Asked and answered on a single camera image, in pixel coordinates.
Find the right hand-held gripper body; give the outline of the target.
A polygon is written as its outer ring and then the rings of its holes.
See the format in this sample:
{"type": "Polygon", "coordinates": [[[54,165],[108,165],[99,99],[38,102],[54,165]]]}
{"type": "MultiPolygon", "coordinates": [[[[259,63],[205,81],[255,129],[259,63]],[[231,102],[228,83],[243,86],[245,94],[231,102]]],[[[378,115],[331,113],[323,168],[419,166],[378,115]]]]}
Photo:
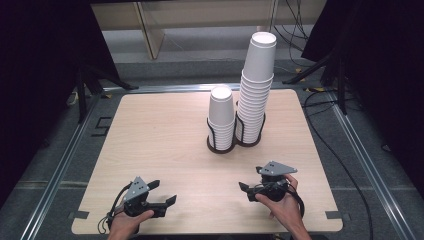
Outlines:
{"type": "Polygon", "coordinates": [[[296,173],[297,169],[279,162],[270,161],[262,167],[261,183],[253,187],[254,192],[267,196],[270,200],[280,201],[286,193],[296,196],[286,174],[296,173]]]}

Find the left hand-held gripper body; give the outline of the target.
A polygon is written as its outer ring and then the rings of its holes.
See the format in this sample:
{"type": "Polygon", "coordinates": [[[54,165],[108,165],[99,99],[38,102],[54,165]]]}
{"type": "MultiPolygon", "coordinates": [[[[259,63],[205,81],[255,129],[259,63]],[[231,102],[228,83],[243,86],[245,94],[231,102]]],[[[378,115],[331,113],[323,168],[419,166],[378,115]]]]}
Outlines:
{"type": "Polygon", "coordinates": [[[131,183],[127,193],[124,196],[124,212],[130,217],[136,217],[145,211],[153,210],[154,218],[164,217],[165,213],[158,212],[158,208],[163,203],[149,203],[147,197],[149,191],[144,180],[137,176],[131,183]]]}

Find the black metal stand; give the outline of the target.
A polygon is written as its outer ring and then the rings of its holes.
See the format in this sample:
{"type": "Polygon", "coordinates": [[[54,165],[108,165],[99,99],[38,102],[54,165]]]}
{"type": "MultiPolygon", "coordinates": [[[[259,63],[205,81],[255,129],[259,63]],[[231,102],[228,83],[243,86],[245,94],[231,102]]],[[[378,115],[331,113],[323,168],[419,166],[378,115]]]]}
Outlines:
{"type": "Polygon", "coordinates": [[[133,86],[123,82],[117,70],[111,73],[101,70],[100,68],[90,65],[80,65],[76,73],[76,89],[78,97],[78,108],[79,108],[79,123],[88,115],[88,109],[86,104],[86,88],[94,94],[99,95],[103,93],[103,87],[100,84],[100,80],[105,79],[109,82],[125,89],[125,90],[136,90],[138,86],[133,86]]]}
{"type": "Polygon", "coordinates": [[[340,53],[332,51],[311,67],[297,74],[294,78],[283,81],[283,84],[296,84],[312,73],[315,73],[320,68],[324,68],[324,72],[320,79],[321,85],[329,87],[333,83],[336,83],[337,105],[341,112],[346,115],[345,61],[340,53]]]}

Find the black wire cup holder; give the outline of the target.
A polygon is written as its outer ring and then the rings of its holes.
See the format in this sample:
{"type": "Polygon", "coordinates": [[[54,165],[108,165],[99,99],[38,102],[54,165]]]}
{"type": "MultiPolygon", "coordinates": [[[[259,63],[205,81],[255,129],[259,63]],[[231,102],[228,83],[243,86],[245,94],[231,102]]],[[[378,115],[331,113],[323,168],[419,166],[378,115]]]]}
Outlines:
{"type": "Polygon", "coordinates": [[[234,110],[232,98],[226,101],[209,101],[206,120],[209,130],[207,146],[218,154],[230,152],[236,145],[252,147],[261,141],[266,121],[264,111],[260,115],[249,117],[246,113],[234,110]]]}

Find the person's left hand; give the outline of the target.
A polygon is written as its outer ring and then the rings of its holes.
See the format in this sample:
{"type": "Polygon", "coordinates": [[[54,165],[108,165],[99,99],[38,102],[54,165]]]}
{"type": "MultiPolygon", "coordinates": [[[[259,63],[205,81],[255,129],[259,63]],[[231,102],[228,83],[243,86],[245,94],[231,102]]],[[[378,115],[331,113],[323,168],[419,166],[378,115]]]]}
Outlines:
{"type": "Polygon", "coordinates": [[[136,217],[130,217],[125,212],[117,214],[114,217],[107,240],[128,240],[140,224],[153,215],[153,210],[145,211],[136,217]]]}

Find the black curtain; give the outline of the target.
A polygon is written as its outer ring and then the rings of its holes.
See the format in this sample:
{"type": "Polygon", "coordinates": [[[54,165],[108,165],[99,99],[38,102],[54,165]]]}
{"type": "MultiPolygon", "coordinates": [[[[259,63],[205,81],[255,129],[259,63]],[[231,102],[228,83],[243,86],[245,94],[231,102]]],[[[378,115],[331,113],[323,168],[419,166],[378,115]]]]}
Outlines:
{"type": "Polygon", "coordinates": [[[0,207],[76,86],[119,77],[92,0],[0,0],[0,207]]]}
{"type": "Polygon", "coordinates": [[[364,0],[346,74],[424,197],[424,0],[364,0]]]}

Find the tall stack of white cups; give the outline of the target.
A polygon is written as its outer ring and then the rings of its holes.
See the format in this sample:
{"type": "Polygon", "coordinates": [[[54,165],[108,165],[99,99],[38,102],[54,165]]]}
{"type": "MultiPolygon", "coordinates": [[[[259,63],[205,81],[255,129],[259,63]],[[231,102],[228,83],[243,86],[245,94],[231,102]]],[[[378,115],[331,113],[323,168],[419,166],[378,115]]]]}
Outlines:
{"type": "Polygon", "coordinates": [[[251,36],[236,112],[236,138],[243,145],[254,145],[260,139],[274,78],[275,53],[274,34],[256,32],[251,36]]]}

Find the beige wooden shelf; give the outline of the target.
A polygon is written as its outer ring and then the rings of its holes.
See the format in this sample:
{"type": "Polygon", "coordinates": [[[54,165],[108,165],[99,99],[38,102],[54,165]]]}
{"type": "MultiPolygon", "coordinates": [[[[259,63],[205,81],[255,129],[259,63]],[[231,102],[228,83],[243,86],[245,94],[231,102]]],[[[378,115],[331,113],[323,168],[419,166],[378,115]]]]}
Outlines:
{"type": "Polygon", "coordinates": [[[165,29],[273,24],[278,0],[89,0],[102,30],[140,30],[158,57],[165,29]]]}

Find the metal floor rail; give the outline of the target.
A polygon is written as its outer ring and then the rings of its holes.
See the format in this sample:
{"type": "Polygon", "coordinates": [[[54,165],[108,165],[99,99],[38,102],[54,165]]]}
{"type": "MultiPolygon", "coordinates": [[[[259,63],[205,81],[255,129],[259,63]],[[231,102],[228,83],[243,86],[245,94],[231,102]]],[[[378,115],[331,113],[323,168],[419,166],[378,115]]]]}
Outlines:
{"type": "Polygon", "coordinates": [[[91,98],[90,103],[87,107],[86,115],[78,122],[73,135],[67,144],[64,153],[62,154],[60,161],[50,178],[47,182],[43,194],[38,201],[36,208],[31,214],[29,221],[23,231],[20,240],[34,240],[38,234],[38,231],[53,203],[53,200],[57,194],[60,183],[65,176],[67,169],[75,155],[76,149],[82,139],[82,136],[88,126],[88,122],[91,118],[92,112],[94,111],[97,103],[100,100],[99,95],[95,95],[91,98]]]}
{"type": "Polygon", "coordinates": [[[334,107],[334,113],[399,238],[401,240],[417,240],[398,201],[377,170],[349,117],[339,107],[334,107]]]}

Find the person's right hand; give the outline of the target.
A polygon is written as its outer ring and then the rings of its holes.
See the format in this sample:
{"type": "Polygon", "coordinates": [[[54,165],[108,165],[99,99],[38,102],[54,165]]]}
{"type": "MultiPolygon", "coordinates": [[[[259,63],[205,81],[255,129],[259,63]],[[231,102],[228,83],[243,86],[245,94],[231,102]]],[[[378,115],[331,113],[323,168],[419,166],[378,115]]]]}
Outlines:
{"type": "Polygon", "coordinates": [[[286,193],[278,202],[260,193],[257,193],[255,197],[270,210],[269,218],[276,218],[290,233],[295,235],[304,230],[298,202],[290,193],[286,193]]]}

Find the short stack of white cups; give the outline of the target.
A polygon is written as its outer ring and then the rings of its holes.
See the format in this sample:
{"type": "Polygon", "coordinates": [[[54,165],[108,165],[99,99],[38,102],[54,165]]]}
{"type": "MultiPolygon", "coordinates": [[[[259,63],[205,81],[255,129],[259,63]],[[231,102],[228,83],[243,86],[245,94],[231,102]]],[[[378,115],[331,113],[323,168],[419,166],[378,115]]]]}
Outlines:
{"type": "Polygon", "coordinates": [[[207,125],[209,144],[216,151],[226,151],[232,146],[235,123],[232,90],[218,85],[211,90],[207,125]]]}

